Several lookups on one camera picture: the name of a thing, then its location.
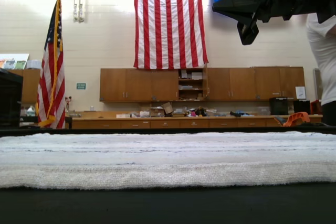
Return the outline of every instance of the green sign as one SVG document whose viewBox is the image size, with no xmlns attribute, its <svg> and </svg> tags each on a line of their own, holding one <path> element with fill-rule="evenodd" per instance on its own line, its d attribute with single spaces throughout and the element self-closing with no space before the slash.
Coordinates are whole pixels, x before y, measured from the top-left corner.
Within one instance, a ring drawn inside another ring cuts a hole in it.
<svg viewBox="0 0 336 224">
<path fill-rule="evenodd" d="M 78 83 L 77 84 L 77 89 L 85 90 L 86 89 L 86 83 Z"/>
</svg>

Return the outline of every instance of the folded towel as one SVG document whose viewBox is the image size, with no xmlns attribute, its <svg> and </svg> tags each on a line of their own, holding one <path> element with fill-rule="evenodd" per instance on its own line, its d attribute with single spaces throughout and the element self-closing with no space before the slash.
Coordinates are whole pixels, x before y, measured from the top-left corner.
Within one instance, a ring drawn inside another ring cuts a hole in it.
<svg viewBox="0 0 336 224">
<path fill-rule="evenodd" d="M 0 188 L 123 189 L 336 182 L 336 136 L 320 133 L 0 138 Z"/>
</svg>

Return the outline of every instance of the black pants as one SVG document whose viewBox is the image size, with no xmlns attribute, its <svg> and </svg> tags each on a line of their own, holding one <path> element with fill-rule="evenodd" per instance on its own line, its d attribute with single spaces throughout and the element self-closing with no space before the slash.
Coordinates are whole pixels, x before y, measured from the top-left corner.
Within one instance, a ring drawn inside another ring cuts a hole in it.
<svg viewBox="0 0 336 224">
<path fill-rule="evenodd" d="M 323 123 L 336 126 L 336 101 L 327 103 L 322 106 Z"/>
</svg>

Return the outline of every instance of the white brick wall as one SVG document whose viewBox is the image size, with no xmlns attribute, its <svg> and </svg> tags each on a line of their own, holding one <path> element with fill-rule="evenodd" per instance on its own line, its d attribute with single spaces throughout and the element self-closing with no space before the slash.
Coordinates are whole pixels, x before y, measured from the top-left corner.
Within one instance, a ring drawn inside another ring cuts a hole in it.
<svg viewBox="0 0 336 224">
<path fill-rule="evenodd" d="M 30 59 L 41 60 L 55 1 L 0 0 L 0 53 L 29 53 Z M 137 109 L 136 104 L 99 102 L 100 68 L 133 66 L 133 0 L 85 0 L 82 24 L 72 21 L 74 0 L 62 3 L 66 94 L 73 97 L 72 108 Z M 259 24 L 255 43 L 242 46 L 236 22 L 213 13 L 211 4 L 212 0 L 203 0 L 209 67 L 303 66 L 308 98 L 315 99 L 312 70 L 316 62 L 306 39 L 306 16 Z M 76 82 L 86 82 L 87 90 L 76 90 Z"/>
</svg>

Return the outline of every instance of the white shirt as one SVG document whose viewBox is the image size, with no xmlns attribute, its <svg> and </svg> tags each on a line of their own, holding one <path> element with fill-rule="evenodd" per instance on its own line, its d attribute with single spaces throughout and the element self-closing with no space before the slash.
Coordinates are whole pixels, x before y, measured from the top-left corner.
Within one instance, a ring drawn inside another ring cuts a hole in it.
<svg viewBox="0 0 336 224">
<path fill-rule="evenodd" d="M 319 24 L 316 13 L 308 15 L 308 40 L 323 84 L 322 105 L 336 101 L 336 36 L 328 34 L 335 25 L 336 16 Z"/>
</svg>

